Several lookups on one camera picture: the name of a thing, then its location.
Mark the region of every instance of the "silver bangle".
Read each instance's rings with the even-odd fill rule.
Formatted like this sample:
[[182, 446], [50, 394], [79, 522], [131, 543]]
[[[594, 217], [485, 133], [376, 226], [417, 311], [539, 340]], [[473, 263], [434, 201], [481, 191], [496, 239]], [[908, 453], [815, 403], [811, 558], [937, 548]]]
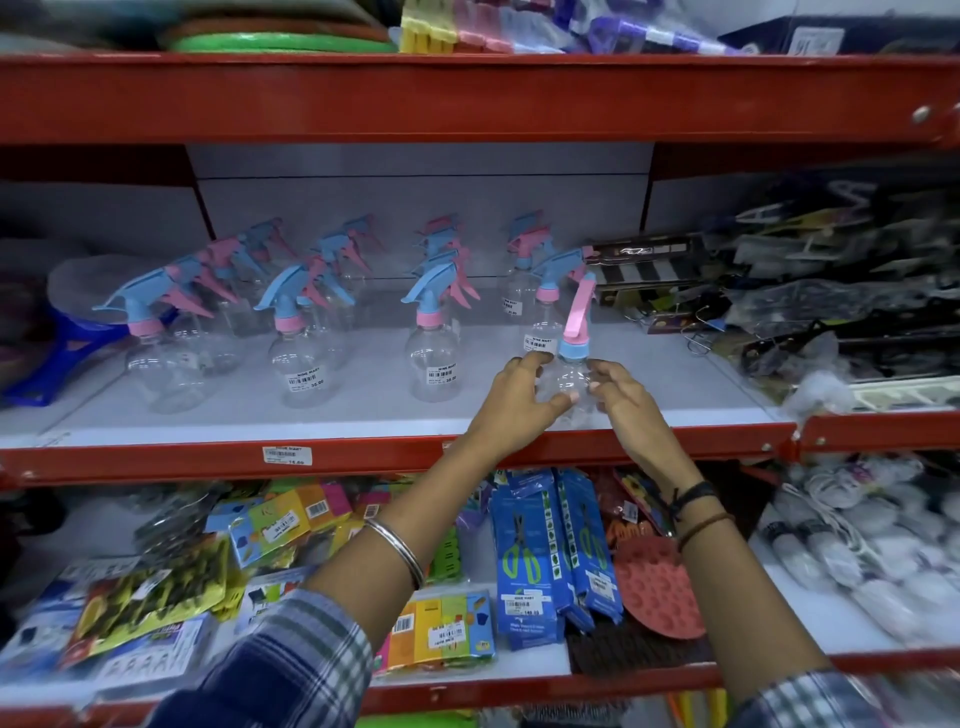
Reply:
[[407, 569], [410, 570], [410, 575], [414, 577], [414, 589], [420, 589], [426, 581], [426, 576], [423, 575], [423, 569], [420, 568], [417, 557], [414, 556], [414, 552], [410, 550], [410, 547], [404, 544], [396, 533], [377, 519], [368, 519], [365, 525], [368, 525], [380, 534], [384, 541], [394, 548], [400, 555], [400, 558], [406, 562]]

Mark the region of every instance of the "white shelf surface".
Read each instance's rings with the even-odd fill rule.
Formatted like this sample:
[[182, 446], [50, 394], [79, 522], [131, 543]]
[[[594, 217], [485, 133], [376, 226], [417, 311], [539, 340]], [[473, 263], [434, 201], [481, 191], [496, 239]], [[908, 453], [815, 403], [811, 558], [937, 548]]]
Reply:
[[[272, 335], [244, 341], [246, 358], [199, 407], [174, 415], [145, 408], [120, 353], [68, 383], [49, 407], [0, 411], [0, 449], [135, 446], [210, 442], [459, 435], [487, 395], [493, 376], [523, 354], [518, 326], [505, 323], [494, 290], [461, 311], [460, 393], [427, 403], [409, 392], [404, 345], [414, 307], [377, 293], [375, 327], [348, 336], [349, 360], [333, 397], [308, 410], [280, 402], [267, 364]], [[647, 335], [617, 314], [594, 308], [593, 356], [620, 361], [656, 398], [675, 427], [786, 422], [780, 410], [722, 359], [696, 356], [680, 335]], [[594, 412], [586, 429], [609, 429]]]
[[[86, 499], [71, 510], [66, 523], [48, 536], [24, 539], [25, 551], [0, 599], [13, 607], [24, 606], [39, 594], [72, 560], [85, 556], [117, 556], [132, 552], [132, 533], [148, 516], [138, 515], [119, 504], [115, 497]], [[444, 593], [469, 591], [496, 592], [496, 574], [492, 530], [489, 522], [475, 532], [462, 536], [462, 560], [467, 582], [423, 590], [426, 598]], [[823, 595], [799, 586], [759, 539], [751, 548], [767, 573], [797, 613], [817, 644], [829, 655], [900, 652], [905, 647], [880, 630], [850, 600], [837, 594]], [[960, 647], [960, 604], [929, 619], [936, 639], [929, 647]], [[209, 650], [215, 658], [235, 640], [234, 624], [219, 628]], [[514, 680], [528, 677], [570, 674], [570, 663], [563, 644], [511, 651], [498, 640], [496, 659], [489, 665], [448, 672], [410, 673], [377, 678], [373, 687], [434, 685], [476, 680]], [[165, 693], [138, 694], [133, 701], [153, 701]], [[85, 683], [14, 684], [0, 686], [0, 711], [5, 708], [90, 705], [96, 692]]]

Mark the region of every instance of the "hand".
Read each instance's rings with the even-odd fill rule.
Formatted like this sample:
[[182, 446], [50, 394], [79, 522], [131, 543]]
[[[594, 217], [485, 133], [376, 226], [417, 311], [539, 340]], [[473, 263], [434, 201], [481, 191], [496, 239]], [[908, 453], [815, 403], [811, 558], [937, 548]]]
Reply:
[[481, 448], [489, 448], [490, 455], [499, 462], [530, 445], [554, 424], [575, 400], [558, 394], [550, 401], [537, 402], [540, 368], [552, 359], [553, 355], [546, 352], [529, 352], [522, 359], [515, 356], [508, 361], [493, 378], [490, 393], [465, 438]]
[[665, 494], [673, 497], [703, 480], [660, 408], [643, 385], [622, 364], [591, 359], [594, 377], [590, 393], [610, 416], [613, 431], [631, 459], [647, 472]]

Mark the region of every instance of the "green round item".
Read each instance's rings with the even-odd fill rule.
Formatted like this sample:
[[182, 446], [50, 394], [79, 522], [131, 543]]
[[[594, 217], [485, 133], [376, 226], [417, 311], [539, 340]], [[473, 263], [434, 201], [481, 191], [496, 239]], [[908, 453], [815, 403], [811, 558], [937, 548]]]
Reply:
[[168, 49], [175, 53], [396, 53], [392, 43], [355, 37], [295, 33], [212, 33], [181, 38]]

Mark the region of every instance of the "forearm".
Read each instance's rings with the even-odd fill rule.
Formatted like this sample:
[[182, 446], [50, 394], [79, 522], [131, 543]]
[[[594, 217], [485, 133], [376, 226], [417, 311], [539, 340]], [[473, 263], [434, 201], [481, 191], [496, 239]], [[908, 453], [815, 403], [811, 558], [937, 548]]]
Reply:
[[[469, 435], [458, 439], [410, 490], [380, 511], [426, 569], [470, 494], [498, 457]], [[329, 596], [366, 633], [374, 651], [413, 593], [413, 581], [399, 554], [364, 528], [307, 582], [306, 589]]]
[[[703, 478], [684, 456], [663, 468], [660, 488], [672, 497]], [[722, 514], [715, 497], [697, 498], [677, 523], [682, 537]], [[724, 684], [737, 702], [785, 678], [826, 669], [830, 662], [760, 565], [730, 520], [713, 523], [684, 547], [684, 565]]]

